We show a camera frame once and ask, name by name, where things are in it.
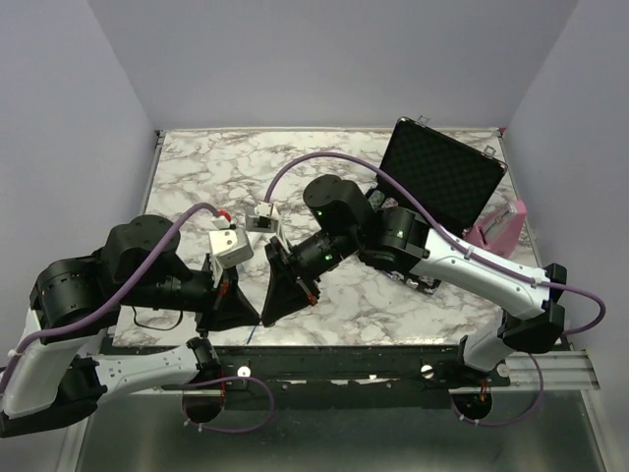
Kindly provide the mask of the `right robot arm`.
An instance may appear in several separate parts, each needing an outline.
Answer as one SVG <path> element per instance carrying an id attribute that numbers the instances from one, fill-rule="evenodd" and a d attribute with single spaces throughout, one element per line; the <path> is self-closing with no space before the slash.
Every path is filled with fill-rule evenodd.
<path id="1" fill-rule="evenodd" d="M 476 384 L 514 352 L 544 354 L 561 337 L 565 310 L 547 283 L 564 268 L 518 266 L 493 254 L 481 263 L 484 251 L 439 233 L 410 209 L 373 209 L 355 183 L 334 175 L 314 179 L 303 198 L 320 229 L 290 249 L 278 238 L 266 245 L 264 326 L 315 305 L 320 276 L 355 255 L 374 269 L 445 281 L 501 308 L 501 315 L 461 340 L 451 364 L 461 384 Z"/>

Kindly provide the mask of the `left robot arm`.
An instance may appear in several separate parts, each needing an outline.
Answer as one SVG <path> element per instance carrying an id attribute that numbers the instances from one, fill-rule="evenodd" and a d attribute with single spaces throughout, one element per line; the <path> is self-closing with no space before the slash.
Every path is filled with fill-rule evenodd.
<path id="1" fill-rule="evenodd" d="M 224 376 L 208 336 L 257 324 L 237 272 L 254 251 L 244 229 L 220 218 L 204 264 L 194 270 L 178 257 L 180 239 L 167 218 L 142 215 L 115 226 L 92 254 L 57 261 L 38 276 L 21 341 L 1 374 L 3 437 L 69 427 L 125 394 L 206 388 Z M 82 356 L 123 307 L 191 313 L 196 335 L 156 355 Z"/>

